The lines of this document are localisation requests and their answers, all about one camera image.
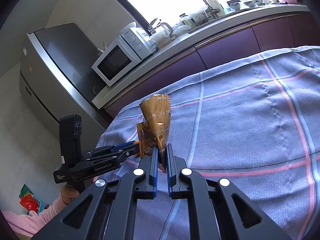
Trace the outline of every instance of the microwave oven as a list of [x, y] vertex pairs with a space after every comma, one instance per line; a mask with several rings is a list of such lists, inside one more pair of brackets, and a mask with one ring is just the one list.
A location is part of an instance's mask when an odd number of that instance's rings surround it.
[[108, 86], [112, 86], [155, 51], [156, 46], [148, 39], [142, 28], [128, 28], [106, 48], [92, 68]]

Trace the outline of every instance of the kitchen counter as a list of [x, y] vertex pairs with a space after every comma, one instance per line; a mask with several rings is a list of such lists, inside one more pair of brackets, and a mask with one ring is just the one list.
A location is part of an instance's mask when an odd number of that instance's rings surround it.
[[157, 51], [156, 54], [154, 54], [152, 57], [148, 58], [146, 61], [143, 61], [140, 65], [133, 68], [116, 84], [111, 87], [106, 86], [105, 88], [103, 88], [101, 92], [92, 100], [92, 103], [94, 103], [98, 109], [102, 108], [127, 86], [134, 83], [137, 79], [148, 73], [150, 70], [154, 69], [156, 66], [164, 63], [175, 55], [182, 53], [195, 44], [217, 35], [218, 33], [274, 14], [308, 11], [308, 7], [304, 5], [267, 4], [262, 7], [239, 12], [238, 14], [234, 14], [229, 17], [224, 17], [221, 20], [214, 21], [213, 23], [210, 23], [193, 33], [186, 33], [176, 38], [166, 47]]

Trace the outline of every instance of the cabinet door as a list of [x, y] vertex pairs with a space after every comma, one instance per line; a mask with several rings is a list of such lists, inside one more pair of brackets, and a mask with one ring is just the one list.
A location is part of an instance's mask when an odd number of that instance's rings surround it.
[[261, 51], [294, 47], [287, 18], [262, 23], [252, 29]]
[[201, 48], [198, 52], [209, 69], [259, 53], [260, 49], [252, 28], [248, 28]]
[[169, 67], [141, 83], [107, 108], [107, 112], [115, 117], [126, 105], [158, 91], [184, 77], [206, 70], [197, 52], [173, 63]]
[[312, 15], [287, 17], [295, 47], [320, 45], [320, 26]]

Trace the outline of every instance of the sticker on refrigerator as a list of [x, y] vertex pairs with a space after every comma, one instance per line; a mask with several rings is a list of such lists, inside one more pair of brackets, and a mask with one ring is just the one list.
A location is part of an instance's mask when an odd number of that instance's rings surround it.
[[27, 50], [26, 50], [26, 47], [25, 47], [25, 46], [23, 46], [23, 54], [24, 54], [25, 56], [27, 56], [27, 55], [28, 55], [28, 52], [27, 52]]

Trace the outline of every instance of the soap bottle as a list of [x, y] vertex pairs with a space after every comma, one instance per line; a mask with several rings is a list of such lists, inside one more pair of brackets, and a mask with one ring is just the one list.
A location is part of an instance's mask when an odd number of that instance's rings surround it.
[[213, 9], [220, 9], [220, 12], [217, 13], [217, 16], [220, 17], [220, 16], [224, 16], [225, 15], [225, 12], [223, 10], [223, 7], [221, 6], [221, 4], [218, 2], [218, 0], [206, 0], [208, 4], [210, 4], [210, 6], [213, 8]]

